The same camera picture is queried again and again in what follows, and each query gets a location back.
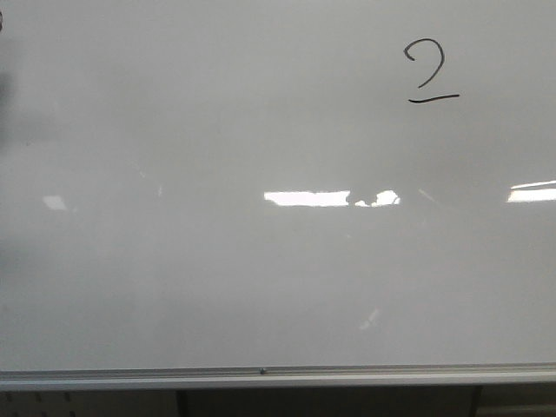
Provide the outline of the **dark cabinet below whiteboard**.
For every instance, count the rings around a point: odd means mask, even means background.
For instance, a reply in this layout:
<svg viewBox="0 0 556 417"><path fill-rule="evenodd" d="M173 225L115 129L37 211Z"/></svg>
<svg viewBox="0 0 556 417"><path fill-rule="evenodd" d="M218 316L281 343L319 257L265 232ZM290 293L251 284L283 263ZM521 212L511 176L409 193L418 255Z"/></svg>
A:
<svg viewBox="0 0 556 417"><path fill-rule="evenodd" d="M553 416L553 384L1 393L3 416Z"/></svg>

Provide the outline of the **white whiteboard with aluminium frame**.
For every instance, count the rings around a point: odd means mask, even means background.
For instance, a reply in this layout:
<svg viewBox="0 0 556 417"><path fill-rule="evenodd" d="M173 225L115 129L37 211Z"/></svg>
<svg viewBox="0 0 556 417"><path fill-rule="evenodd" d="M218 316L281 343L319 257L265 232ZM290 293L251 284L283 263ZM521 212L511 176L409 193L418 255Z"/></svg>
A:
<svg viewBox="0 0 556 417"><path fill-rule="evenodd" d="M554 379L554 2L2 2L2 389Z"/></svg>

